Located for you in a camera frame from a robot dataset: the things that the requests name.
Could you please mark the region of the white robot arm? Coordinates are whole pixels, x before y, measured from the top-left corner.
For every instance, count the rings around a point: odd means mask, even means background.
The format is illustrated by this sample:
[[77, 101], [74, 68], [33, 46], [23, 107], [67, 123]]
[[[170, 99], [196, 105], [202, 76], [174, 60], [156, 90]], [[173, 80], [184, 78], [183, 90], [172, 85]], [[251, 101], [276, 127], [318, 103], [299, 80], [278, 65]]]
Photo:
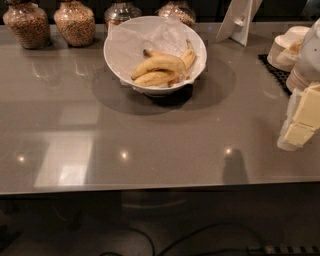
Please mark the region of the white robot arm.
[[277, 146], [295, 151], [320, 129], [320, 19], [304, 36], [286, 86], [291, 96]]

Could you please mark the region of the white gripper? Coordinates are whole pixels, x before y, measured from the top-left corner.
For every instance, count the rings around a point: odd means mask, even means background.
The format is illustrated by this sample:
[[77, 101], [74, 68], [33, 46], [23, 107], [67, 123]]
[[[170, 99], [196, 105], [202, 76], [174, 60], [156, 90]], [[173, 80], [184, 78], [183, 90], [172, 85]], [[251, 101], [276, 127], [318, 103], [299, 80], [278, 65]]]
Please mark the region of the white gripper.
[[303, 92], [295, 89], [289, 98], [277, 146], [296, 151], [304, 146], [320, 128], [320, 84], [312, 83]]

